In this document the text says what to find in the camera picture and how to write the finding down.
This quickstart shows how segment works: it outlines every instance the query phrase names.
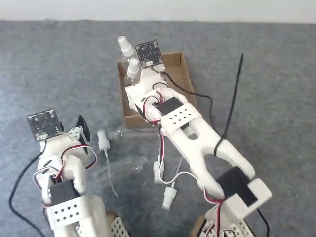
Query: black cable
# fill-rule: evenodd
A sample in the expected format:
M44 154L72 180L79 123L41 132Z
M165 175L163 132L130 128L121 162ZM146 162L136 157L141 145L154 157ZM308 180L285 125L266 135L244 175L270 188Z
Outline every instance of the black cable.
M266 224L266 226L267 226L267 235L266 235L266 237L269 237L269 236L270 236L270 226L269 226L269 223L268 223L268 221L266 220L266 218L264 217L264 215L262 214L262 212L260 211L259 208L257 209L257 211L258 211L260 217L262 218L262 220L265 222L265 224Z
M227 118L227 121L226 121L226 126L225 126L225 129L224 129L224 133L223 133L223 135L221 136L221 139L218 141L218 143L216 144L216 146L214 148L214 155L215 156L216 156L217 149L218 149L219 145L222 143L223 140L225 140L227 138L228 128L229 128L229 125L231 123L232 114L233 114L233 111L234 111L234 106L235 106L235 101L236 101L236 96L237 96L237 91L238 91L239 78L240 78L240 73L241 73L241 69L242 69L242 63L243 63L243 53L241 54L241 57L240 57L238 72L237 72L237 75L236 75L234 94L233 94L233 97L232 97L231 108L229 110L229 115L228 115L228 118Z
M183 92L185 92L185 93L187 93L187 94L190 94L190 95L195 95L195 96L199 96L199 97L203 97L203 98L209 99L209 101L210 101L210 103L209 103L209 111L208 111L208 112L209 112L209 122L210 122L210 125L212 126L212 128L214 129L214 131L217 132L216 129L215 129L214 123L213 123L213 115L212 115L213 99L212 99L212 97L210 97L210 96L208 96L208 95L203 95L203 94L198 94L198 93L194 93L194 92L188 91L188 90L182 88L181 86L179 86L179 85L171 78L171 76L170 76L168 73L157 71L157 70L155 70L152 66L151 66L151 69L152 69L153 71L155 71L156 73L161 73L161 74L167 76L167 77L169 78L169 80L171 81L171 83L172 83L175 87L177 87L177 88L179 88L180 90L182 90Z
M47 141L45 140L45 145L43 150L36 156L34 157L31 162L22 170L22 172L19 174L18 178L16 179L13 189L11 191L10 197L9 197L9 207L11 209L11 211L20 219L22 219L23 221L25 221L26 223L28 223L31 227L33 227L41 237L45 237L45 235L43 234L43 232L34 224L32 223L29 219L27 219L26 217L22 216L17 210L14 209L13 205L12 205L12 201L13 201L13 197L14 194L19 186L19 183L23 177L23 175L26 173L26 171L31 167L32 164L34 164L39 158L40 156L44 153L45 149L46 149L46 144Z
M159 81L159 82L156 82L156 83L153 84L152 89L154 90L155 89L155 85L159 85L159 84L165 85L167 88L169 88L169 86L166 83L163 83L163 82Z

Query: white connector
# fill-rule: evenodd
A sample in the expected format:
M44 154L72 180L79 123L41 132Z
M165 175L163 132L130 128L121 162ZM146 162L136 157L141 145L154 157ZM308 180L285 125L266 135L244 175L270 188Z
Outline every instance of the white connector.
M153 170L154 170L154 183L161 184L162 182L160 180L159 175L161 176L161 178L163 178L164 162L160 164L160 161L155 161Z
M110 143L107 137L107 134L105 133L105 130L99 130L98 131L98 140L99 140L99 149L101 151L104 151L106 156L108 155L108 149L110 148Z
M173 200L176 197L177 190L172 187L166 187L164 190L164 199L162 203L162 208L166 210L170 210Z

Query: white bracket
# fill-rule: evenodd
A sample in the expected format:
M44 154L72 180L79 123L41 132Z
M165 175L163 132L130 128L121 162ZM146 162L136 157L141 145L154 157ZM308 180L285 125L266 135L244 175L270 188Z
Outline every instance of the white bracket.
M89 198L81 196L46 209L52 230L79 222L92 215L88 204Z

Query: gray carpet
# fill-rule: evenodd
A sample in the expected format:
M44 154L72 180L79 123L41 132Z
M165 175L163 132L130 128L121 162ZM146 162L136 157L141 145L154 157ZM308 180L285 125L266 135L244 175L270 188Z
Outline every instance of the gray carpet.
M219 130L244 52L228 139L273 193L262 207L271 236L315 236L315 25L91 21L0 22L1 235L36 236L7 205L17 175L39 152L26 115L55 108L67 130L83 114L96 149L98 129L123 124L116 65L121 57L116 37L122 34L133 44L157 39L162 52L184 52L194 88L214 98ZM207 118L208 101L197 102ZM146 154L152 161L157 149L157 142L134 142L113 146L109 155L111 162L131 154ZM100 166L104 158L99 156ZM166 179L174 175L179 159L168 143ZM214 157L207 162L216 177L227 169ZM181 170L188 169L184 163ZM31 179L35 168L23 178L14 204L51 236ZM164 186L153 184L151 166L117 181L119 198L94 181L93 169L89 172L89 193L100 195L133 237L187 236L197 217L211 208L191 177L178 180L178 195L167 212L160 207ZM257 236L265 236L257 213L246 220Z

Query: white 3d-printed robot arm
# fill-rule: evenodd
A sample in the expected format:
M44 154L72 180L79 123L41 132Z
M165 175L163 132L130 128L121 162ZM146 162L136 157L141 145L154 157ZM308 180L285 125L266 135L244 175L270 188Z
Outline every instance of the white 3d-printed robot arm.
M161 115L159 110L153 105L156 100L148 101L146 105L146 118L150 121L160 120L162 133L168 137L173 145L178 149L181 155L186 159L190 165L191 172L198 178L198 185L201 189L206 188L207 192L217 198L224 198L222 187L215 181L212 175L207 171L204 156L206 154L214 154L214 148L220 136L208 123L202 118L202 115L197 111L192 104L190 104L185 96L176 92L171 88L165 88L164 85L157 84L160 87L153 90L153 84L157 82L165 83L161 75L152 71L150 68L142 70L149 76L150 81L141 77L141 81L137 85L125 88L129 104L132 109L140 112L143 107L145 98L148 96L159 97L158 92L164 95L165 100L172 97L178 99L183 105L171 111L166 115ZM188 124L187 129L182 129L182 126ZM194 133L197 139L192 140L189 138L186 130ZM254 178L255 171L252 165L238 152L233 145L224 140L218 147L217 156L224 159L232 166L238 166L249 179Z

